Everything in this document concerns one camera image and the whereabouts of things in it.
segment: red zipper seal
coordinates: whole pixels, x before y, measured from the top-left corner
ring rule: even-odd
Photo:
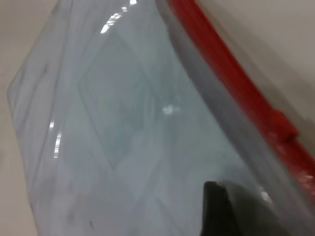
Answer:
[[[315,201],[315,161],[296,140],[298,130],[264,98],[195,0],[169,0],[169,5],[243,112]]]

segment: clear plastic bag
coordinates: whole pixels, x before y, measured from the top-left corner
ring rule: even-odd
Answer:
[[[208,180],[244,235],[314,232],[166,1],[60,1],[9,100],[41,236],[198,235]]]

